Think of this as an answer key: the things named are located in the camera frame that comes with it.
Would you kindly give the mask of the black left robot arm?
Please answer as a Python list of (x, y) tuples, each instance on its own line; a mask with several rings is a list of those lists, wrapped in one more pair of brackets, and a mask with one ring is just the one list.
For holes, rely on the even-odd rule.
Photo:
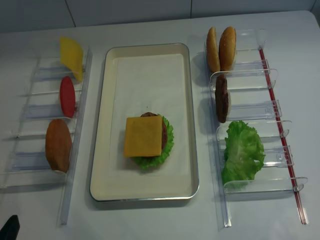
[(18, 216), (12, 215), (0, 230), (0, 240), (16, 240), (20, 230)]

